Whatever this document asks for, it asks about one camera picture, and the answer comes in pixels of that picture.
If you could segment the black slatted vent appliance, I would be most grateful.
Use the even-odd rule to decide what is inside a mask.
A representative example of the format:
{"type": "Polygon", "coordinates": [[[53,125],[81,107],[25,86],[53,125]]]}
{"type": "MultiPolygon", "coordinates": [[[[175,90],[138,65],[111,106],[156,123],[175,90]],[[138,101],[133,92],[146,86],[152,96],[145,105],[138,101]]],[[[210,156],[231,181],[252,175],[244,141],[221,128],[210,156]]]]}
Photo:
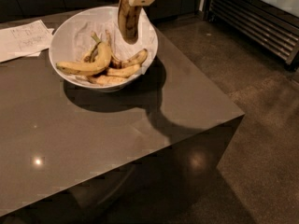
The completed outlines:
{"type": "Polygon", "coordinates": [[[226,21],[273,52],[287,70],[298,68],[298,0],[208,0],[208,16],[226,21]]]}

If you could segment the white bowl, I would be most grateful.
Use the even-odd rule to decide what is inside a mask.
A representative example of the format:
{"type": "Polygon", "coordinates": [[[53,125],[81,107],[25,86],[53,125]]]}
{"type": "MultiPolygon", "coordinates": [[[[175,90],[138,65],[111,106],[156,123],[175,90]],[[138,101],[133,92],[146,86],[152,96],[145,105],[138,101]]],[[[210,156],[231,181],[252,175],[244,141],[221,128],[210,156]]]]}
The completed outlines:
{"type": "MultiPolygon", "coordinates": [[[[87,89],[92,89],[92,90],[98,90],[101,92],[113,92],[113,91],[119,91],[123,87],[117,87],[114,89],[100,89],[99,87],[87,87],[84,86],[82,84],[79,84],[77,81],[75,81],[74,77],[77,75],[71,75],[71,74],[66,74],[60,70],[58,70],[56,68],[56,63],[57,62],[76,62],[76,63],[80,63],[82,62],[82,60],[80,59],[79,61],[74,61],[70,55],[72,54],[72,48],[69,45],[69,32],[68,32],[68,28],[69,28],[69,23],[68,20],[66,20],[54,33],[53,35],[53,39],[51,41],[50,44],[50,48],[49,48],[49,57],[50,57],[50,62],[54,68],[54,70],[58,73],[58,75],[60,75],[63,79],[67,80],[68,82],[75,84],[77,86],[83,87],[83,88],[87,88],[87,89]]],[[[101,73],[96,74],[96,75],[101,75],[102,73],[106,72],[106,70],[110,67],[109,66],[101,73]]]]}

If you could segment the small banana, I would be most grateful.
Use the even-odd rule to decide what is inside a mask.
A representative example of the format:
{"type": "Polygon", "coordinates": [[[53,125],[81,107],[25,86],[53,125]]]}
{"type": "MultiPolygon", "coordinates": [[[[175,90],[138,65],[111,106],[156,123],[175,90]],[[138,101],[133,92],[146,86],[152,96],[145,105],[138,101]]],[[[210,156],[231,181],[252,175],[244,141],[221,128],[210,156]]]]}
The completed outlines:
{"type": "Polygon", "coordinates": [[[148,58],[148,51],[146,49],[140,50],[128,60],[121,62],[121,68],[126,68],[135,64],[142,64],[148,58]]]}
{"type": "Polygon", "coordinates": [[[125,68],[108,68],[106,73],[111,77],[130,77],[140,69],[139,64],[134,64],[125,68]]]}
{"type": "Polygon", "coordinates": [[[101,75],[99,77],[88,77],[88,80],[93,84],[98,84],[101,86],[109,86],[109,85],[121,84],[122,82],[126,81],[126,78],[101,75]]]}

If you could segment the small banana bottom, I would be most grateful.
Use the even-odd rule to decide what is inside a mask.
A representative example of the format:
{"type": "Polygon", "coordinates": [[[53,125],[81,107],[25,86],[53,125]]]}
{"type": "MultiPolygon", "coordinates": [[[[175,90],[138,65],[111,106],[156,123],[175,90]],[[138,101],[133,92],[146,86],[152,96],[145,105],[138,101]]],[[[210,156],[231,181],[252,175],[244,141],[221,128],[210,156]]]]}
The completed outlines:
{"type": "Polygon", "coordinates": [[[122,82],[126,81],[126,78],[101,75],[99,77],[88,77],[88,80],[93,84],[98,84],[101,86],[109,86],[109,85],[121,84],[122,82]]]}

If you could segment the long spotted yellow banana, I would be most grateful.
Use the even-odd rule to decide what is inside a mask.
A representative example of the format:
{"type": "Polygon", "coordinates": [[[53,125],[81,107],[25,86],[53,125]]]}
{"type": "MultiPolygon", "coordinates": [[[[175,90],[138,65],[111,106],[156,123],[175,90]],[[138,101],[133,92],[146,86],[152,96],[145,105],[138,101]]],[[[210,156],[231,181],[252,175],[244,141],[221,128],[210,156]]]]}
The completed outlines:
{"type": "Polygon", "coordinates": [[[120,0],[118,9],[118,27],[123,40],[133,45],[138,40],[138,22],[142,7],[132,7],[129,0],[120,0]]]}

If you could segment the small banana upper right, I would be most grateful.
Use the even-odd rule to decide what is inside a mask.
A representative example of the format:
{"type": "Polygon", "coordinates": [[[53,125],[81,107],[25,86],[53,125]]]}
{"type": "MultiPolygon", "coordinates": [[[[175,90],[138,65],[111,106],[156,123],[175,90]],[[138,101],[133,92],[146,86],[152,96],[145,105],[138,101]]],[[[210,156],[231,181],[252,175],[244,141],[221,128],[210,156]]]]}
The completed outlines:
{"type": "Polygon", "coordinates": [[[146,49],[140,50],[128,60],[121,62],[121,68],[126,68],[135,64],[142,64],[148,58],[148,51],[146,49]]]}

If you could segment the small bananas back left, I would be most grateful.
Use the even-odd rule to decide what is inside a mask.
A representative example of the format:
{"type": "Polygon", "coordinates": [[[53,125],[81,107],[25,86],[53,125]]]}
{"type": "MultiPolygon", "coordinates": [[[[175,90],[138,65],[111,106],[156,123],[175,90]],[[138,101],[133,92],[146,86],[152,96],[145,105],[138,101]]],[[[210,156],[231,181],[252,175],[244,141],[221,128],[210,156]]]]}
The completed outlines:
{"type": "MultiPolygon", "coordinates": [[[[98,37],[96,32],[91,33],[91,38],[95,41],[95,45],[87,51],[83,56],[82,56],[82,61],[91,63],[95,61],[95,57],[98,54],[97,51],[97,45],[101,42],[101,39],[98,37]]],[[[106,30],[106,39],[107,39],[107,44],[111,46],[112,44],[112,39],[111,39],[111,34],[109,30],[106,30]]],[[[114,53],[111,53],[111,62],[110,66],[113,68],[121,68],[121,60],[116,57],[114,53]]]]}

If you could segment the white paper sheets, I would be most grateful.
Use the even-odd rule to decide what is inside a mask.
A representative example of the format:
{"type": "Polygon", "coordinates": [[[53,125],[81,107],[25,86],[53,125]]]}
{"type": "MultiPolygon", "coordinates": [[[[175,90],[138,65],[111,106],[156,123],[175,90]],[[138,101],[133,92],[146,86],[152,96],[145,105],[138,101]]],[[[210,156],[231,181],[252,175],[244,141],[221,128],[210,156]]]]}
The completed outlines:
{"type": "Polygon", "coordinates": [[[42,20],[0,30],[0,63],[50,47],[52,32],[42,20]]]}

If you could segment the small banana middle right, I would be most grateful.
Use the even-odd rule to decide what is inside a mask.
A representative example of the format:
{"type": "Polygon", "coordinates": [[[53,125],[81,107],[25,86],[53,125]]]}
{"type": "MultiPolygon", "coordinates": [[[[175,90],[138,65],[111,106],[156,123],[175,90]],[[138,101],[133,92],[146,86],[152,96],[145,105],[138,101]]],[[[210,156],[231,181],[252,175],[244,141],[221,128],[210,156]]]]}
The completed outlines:
{"type": "Polygon", "coordinates": [[[125,68],[108,68],[106,73],[111,77],[130,77],[140,69],[139,64],[134,64],[125,68]]]}

